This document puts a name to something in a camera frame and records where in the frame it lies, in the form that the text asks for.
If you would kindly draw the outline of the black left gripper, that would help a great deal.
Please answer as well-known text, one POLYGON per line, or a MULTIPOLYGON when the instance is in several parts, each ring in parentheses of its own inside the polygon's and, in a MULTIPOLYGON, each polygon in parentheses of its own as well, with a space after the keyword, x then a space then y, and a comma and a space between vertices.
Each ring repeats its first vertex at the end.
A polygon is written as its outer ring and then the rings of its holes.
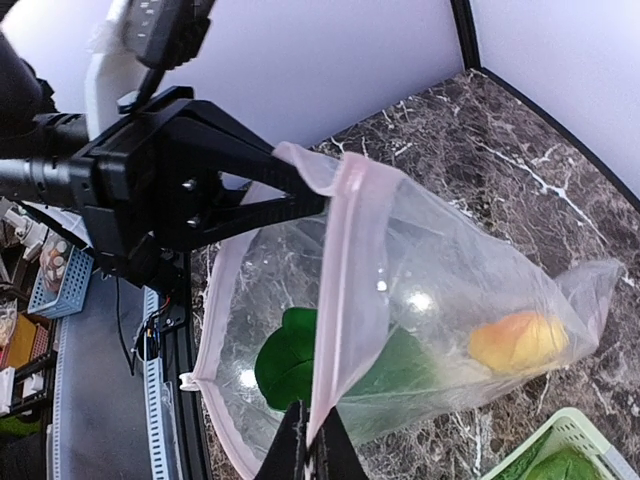
POLYGON ((79 207, 98 265, 136 286, 178 288, 185 273, 172 253, 321 213, 326 198, 250 136, 177 87, 82 149, 79 207), (220 172, 294 196, 222 207, 220 172))

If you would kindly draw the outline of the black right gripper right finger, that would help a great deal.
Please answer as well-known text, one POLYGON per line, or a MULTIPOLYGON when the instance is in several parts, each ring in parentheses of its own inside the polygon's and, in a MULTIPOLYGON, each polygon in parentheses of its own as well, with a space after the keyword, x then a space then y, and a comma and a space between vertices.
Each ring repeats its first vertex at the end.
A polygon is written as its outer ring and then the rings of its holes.
POLYGON ((314 440, 314 478, 367 480, 336 408, 332 408, 314 440))

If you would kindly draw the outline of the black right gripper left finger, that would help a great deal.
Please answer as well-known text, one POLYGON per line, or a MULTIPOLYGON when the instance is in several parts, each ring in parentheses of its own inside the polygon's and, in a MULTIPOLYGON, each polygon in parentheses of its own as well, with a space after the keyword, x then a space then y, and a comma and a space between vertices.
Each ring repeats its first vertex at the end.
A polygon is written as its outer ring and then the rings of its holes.
POLYGON ((255 480, 302 480, 306 467, 308 412, 301 400, 292 402, 279 425, 255 480))

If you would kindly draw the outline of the green white bok choy toy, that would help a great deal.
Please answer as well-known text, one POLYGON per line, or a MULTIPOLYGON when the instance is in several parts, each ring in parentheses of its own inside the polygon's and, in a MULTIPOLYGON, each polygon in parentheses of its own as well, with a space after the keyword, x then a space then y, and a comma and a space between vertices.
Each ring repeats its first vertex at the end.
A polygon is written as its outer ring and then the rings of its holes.
POLYGON ((378 341, 378 353, 353 343, 338 345, 334 360, 317 355, 317 311, 292 307, 282 315, 281 327, 262 345, 254 365, 258 388, 269 407, 284 411, 290 403, 311 404, 315 364, 321 364, 324 380, 336 374, 337 386, 348 396, 407 393, 429 390, 439 381, 435 357, 409 331, 394 326, 386 341, 378 341))

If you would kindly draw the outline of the clear zip top bag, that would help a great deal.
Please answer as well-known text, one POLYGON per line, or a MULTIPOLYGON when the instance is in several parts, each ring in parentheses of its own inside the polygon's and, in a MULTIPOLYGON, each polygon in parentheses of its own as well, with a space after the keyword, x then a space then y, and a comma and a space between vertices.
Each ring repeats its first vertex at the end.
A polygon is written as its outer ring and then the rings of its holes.
POLYGON ((378 353, 400 326, 439 367, 435 388, 348 396, 315 364, 306 446, 336 408, 350 440, 364 443, 417 420, 468 410, 598 346, 622 264, 587 261, 550 276, 505 241, 404 172, 357 153, 335 159, 282 143, 275 156, 326 198, 313 216, 221 243, 208 278, 202 336, 185 387, 197 389, 236 471, 255 477, 284 411, 261 394, 257 355, 292 307, 317 311, 316 354, 353 343, 378 353), (472 359, 470 334, 520 312, 564 325, 569 344, 537 369, 500 374, 472 359))

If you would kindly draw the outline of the orange yellow toy food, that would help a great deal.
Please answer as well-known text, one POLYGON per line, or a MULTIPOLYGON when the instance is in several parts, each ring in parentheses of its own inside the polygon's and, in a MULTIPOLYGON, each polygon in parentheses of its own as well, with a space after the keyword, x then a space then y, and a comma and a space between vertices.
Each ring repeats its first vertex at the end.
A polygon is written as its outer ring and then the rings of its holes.
POLYGON ((564 325, 535 312, 508 315, 470 334, 468 353, 500 374, 537 369, 554 360, 569 344, 564 325))

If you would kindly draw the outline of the dark green cucumber toy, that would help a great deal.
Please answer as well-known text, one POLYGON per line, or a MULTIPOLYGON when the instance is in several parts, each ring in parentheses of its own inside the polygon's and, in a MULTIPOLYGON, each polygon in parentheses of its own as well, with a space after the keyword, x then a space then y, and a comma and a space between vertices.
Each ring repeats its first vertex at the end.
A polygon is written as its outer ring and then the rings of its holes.
POLYGON ((524 472, 530 467, 540 450, 546 444, 551 431, 547 430, 534 443, 532 443, 526 451, 521 453, 514 461, 512 461, 504 470, 502 470, 495 480, 518 480, 524 472))

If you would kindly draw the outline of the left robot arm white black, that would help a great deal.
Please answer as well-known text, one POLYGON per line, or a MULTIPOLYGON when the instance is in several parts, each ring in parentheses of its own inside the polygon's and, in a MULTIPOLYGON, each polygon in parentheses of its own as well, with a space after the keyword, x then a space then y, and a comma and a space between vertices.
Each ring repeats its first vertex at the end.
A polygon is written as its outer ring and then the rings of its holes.
POLYGON ((320 213, 297 169, 215 104, 177 86, 90 139, 78 114, 48 113, 49 86, 1 45, 1 193, 81 216, 98 265, 174 291, 187 253, 320 213))

